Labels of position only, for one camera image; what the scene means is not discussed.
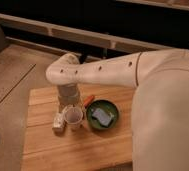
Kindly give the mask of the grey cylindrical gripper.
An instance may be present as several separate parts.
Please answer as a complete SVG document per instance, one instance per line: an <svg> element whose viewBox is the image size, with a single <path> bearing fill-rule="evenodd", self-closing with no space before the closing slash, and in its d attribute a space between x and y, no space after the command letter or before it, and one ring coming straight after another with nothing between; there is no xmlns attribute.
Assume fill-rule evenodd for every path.
<svg viewBox="0 0 189 171"><path fill-rule="evenodd" d="M60 111L68 105L77 105L80 102L80 91L76 84L59 85L57 89Z"/></svg>

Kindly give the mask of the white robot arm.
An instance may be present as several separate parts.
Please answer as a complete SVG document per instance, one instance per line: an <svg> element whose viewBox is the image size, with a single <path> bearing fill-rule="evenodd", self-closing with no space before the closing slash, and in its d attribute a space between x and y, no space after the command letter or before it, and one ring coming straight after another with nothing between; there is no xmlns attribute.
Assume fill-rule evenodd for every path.
<svg viewBox="0 0 189 171"><path fill-rule="evenodd" d="M189 50L167 49L81 64L65 54L49 82L129 86L134 171L189 171Z"/></svg>

